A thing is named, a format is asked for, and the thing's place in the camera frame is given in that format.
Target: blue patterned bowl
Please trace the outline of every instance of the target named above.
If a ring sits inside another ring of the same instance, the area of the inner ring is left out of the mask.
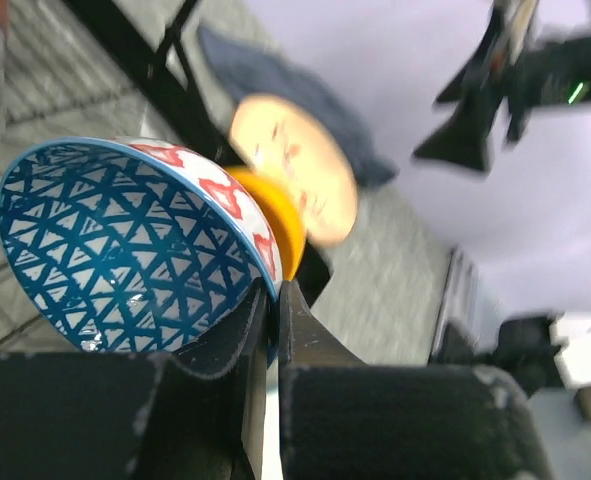
[[[148,139],[63,138],[0,183],[0,240],[48,321],[86,351],[174,351],[237,306],[279,252],[226,172]]]

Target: green light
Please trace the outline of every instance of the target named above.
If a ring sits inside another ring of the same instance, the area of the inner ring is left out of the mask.
[[[575,90],[573,90],[573,93],[571,93],[571,96],[568,98],[568,104],[572,104],[573,102],[575,102],[579,96],[582,94],[582,91],[584,90],[584,82],[581,82],[579,85],[577,85],[577,87],[575,87]]]

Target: yellow bowl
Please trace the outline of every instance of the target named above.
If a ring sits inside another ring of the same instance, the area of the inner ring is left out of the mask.
[[[230,167],[226,171],[250,193],[262,210],[275,235],[284,280],[292,280],[306,245],[306,230],[297,208],[274,180],[245,167]]]

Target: wire rack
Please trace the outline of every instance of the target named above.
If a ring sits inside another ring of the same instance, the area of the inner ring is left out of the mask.
[[[144,97],[57,2],[11,2],[7,42],[0,178],[30,145],[65,135],[141,136],[146,131],[173,140]],[[0,248],[0,351],[72,348],[37,313]]]

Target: red pattern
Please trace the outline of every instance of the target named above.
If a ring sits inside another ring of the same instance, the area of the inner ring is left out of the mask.
[[[142,143],[130,143],[131,147],[136,148],[140,152],[144,152],[151,157],[155,157],[156,159],[164,162],[171,167],[179,167],[184,168],[184,162],[177,154],[181,151],[186,151],[186,149],[181,147],[156,147],[152,145],[144,145]]]
[[[200,178],[199,186],[220,204],[235,220],[242,219],[242,209],[237,203],[235,192],[241,192],[246,195],[246,191],[239,183],[230,178],[231,184],[229,186],[214,182],[208,178]]]
[[[268,267],[268,271],[271,274],[271,278],[273,280],[277,279],[277,267],[275,266],[275,258],[273,256],[273,245],[275,245],[275,237],[273,237],[273,232],[269,229],[268,230],[269,237],[263,237],[259,233],[253,234],[253,242],[255,243],[255,248],[259,252],[262,260],[264,261],[264,265]]]

